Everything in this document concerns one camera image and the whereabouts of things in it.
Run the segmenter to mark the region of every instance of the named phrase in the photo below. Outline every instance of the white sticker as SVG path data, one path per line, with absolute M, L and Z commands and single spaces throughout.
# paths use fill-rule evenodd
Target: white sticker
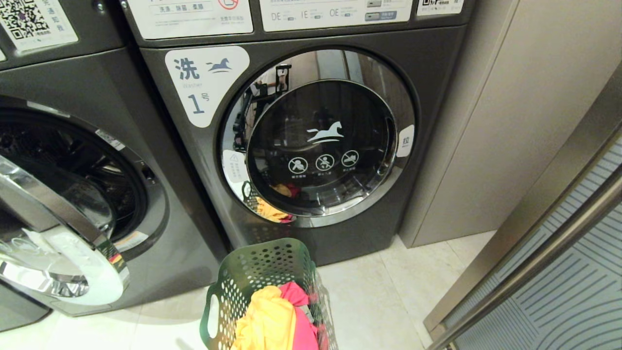
M 122 144 L 116 138 L 113 138 L 109 133 L 99 129 L 95 132 L 97 136 L 99 136 L 102 140 L 106 141 L 110 146 L 114 147 L 117 151 L 121 151 L 125 148 L 125 145 Z
M 412 144 L 415 141 L 415 126 L 407 126 L 399 132 L 399 143 L 397 144 L 397 156 L 408 157 L 411 153 Z
M 229 182 L 237 183 L 248 181 L 244 153 L 226 149 L 223 151 L 223 168 Z
M 407 22 L 412 0 L 260 0 L 266 32 Z
M 253 32 L 248 0 L 131 0 L 145 39 Z
M 250 58 L 240 46 L 219 46 L 169 51 L 165 62 L 188 119 L 205 128 Z
M 78 41 L 58 0 L 4 0 L 0 14 L 0 24 L 18 51 Z
M 417 16 L 461 13 L 464 2 L 465 0 L 419 0 Z
M 134 231 L 131 234 L 129 234 L 128 236 L 126 236 L 125 238 L 115 242 L 114 246 L 120 252 L 125 252 L 125 251 L 130 250 L 130 249 L 134 248 L 135 246 L 143 243 L 148 238 L 149 238 L 148 235 L 143 234 L 140 231 Z

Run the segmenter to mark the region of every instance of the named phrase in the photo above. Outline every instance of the door glass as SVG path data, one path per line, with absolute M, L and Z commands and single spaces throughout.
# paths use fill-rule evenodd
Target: door glass
M 279 210 L 310 217 L 345 210 L 388 173 L 396 134 L 391 111 L 363 85 L 320 80 L 257 109 L 249 176 Z

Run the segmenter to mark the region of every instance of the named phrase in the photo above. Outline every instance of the metal handle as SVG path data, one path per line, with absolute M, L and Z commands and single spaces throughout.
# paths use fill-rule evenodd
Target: metal handle
M 441 334 L 427 350 L 445 349 L 453 340 L 506 301 L 572 247 L 620 201 L 622 201 L 622 167 L 618 168 L 559 230 L 503 280 L 487 298 L 475 305 L 454 327 Z
M 3 156 L 0 187 L 12 194 L 0 198 L 9 211 L 15 209 L 11 201 L 18 199 L 37 210 L 38 217 L 56 220 L 56 225 L 46 220 L 45 229 L 32 222 L 38 232 L 14 225 L 11 244 L 0 245 L 1 278 L 73 304 L 103 305 L 121 297 L 129 282 L 123 257 L 75 206 Z

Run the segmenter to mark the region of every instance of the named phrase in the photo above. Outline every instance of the laundry basket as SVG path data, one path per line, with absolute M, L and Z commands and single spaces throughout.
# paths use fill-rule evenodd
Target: laundry basket
M 296 239 L 279 239 L 236 249 L 223 260 L 218 281 L 207 291 L 200 334 L 209 350 L 229 350 L 236 321 L 246 314 L 251 295 L 268 285 L 295 281 L 309 295 L 320 350 L 338 350 L 328 293 L 307 247 Z

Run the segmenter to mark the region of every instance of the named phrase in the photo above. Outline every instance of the pink clothing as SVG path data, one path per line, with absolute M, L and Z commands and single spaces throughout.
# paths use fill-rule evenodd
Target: pink clothing
M 309 296 L 296 284 L 288 282 L 279 287 L 281 298 L 289 301 L 294 306 L 309 304 Z M 300 308 L 294 308 L 296 312 L 296 330 L 294 332 L 294 345 L 292 350 L 318 350 L 317 328 L 309 322 L 307 315 Z

